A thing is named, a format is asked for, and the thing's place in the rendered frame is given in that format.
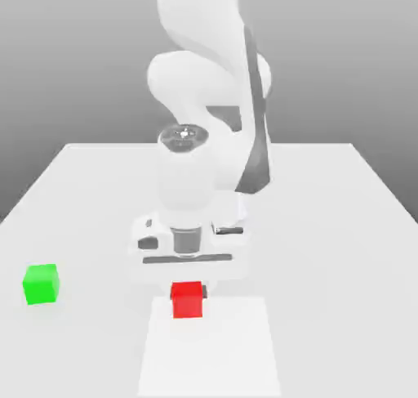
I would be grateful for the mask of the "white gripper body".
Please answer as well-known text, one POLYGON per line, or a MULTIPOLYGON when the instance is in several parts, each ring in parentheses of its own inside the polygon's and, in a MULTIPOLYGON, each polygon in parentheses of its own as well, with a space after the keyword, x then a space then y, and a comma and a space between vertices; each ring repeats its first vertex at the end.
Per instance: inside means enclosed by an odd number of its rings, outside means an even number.
POLYGON ((170 284, 171 282, 242 279, 246 276, 246 254, 233 255, 228 261, 170 262, 144 264, 143 257, 130 255, 130 277, 144 284, 170 284))

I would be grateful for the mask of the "small red cube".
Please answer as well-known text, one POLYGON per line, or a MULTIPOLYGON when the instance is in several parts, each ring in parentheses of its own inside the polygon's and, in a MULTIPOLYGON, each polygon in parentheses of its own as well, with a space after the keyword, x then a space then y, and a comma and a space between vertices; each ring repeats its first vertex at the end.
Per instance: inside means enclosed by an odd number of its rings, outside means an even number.
POLYGON ((202 318, 201 281, 174 282, 171 285, 170 299, 174 319, 202 318))

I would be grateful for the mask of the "small green cube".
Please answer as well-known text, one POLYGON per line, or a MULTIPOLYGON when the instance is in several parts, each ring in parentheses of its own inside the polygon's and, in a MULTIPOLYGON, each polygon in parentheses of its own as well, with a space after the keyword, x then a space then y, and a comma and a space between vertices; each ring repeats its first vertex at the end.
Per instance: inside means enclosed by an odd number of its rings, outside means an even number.
POLYGON ((60 291, 60 278, 56 264, 28 266, 22 286, 28 305, 56 302, 60 291))

